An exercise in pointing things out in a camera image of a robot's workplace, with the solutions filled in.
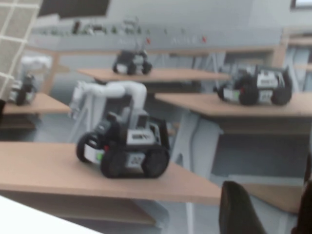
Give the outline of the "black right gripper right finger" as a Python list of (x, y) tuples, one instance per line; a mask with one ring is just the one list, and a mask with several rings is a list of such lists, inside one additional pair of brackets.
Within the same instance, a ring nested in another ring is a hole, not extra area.
[(312, 233), (312, 152), (309, 151), (304, 175), (303, 194), (300, 200), (297, 223), (292, 234)]

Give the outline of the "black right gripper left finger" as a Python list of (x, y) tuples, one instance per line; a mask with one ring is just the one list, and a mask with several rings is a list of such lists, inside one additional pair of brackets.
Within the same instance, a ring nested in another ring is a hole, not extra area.
[(221, 234), (265, 234), (248, 192), (234, 181), (224, 181), (219, 206)]

